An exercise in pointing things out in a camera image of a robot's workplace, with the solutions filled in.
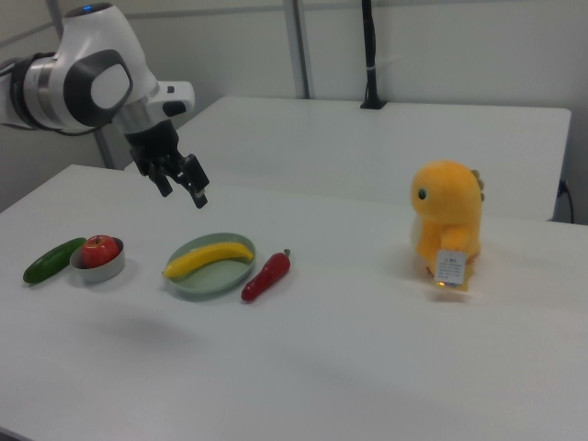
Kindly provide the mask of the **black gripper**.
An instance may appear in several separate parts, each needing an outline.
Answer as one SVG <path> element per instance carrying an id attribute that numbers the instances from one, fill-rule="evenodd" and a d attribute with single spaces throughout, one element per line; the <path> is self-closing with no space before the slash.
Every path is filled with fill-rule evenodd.
<path id="1" fill-rule="evenodd" d="M 179 135 L 170 119 L 147 130 L 127 133 L 125 138 L 140 174 L 152 179 L 164 198 L 173 191 L 168 176 L 183 175 L 196 207 L 202 209 L 208 203 L 205 189 L 209 178 L 194 154 L 184 157 L 178 151 Z"/>

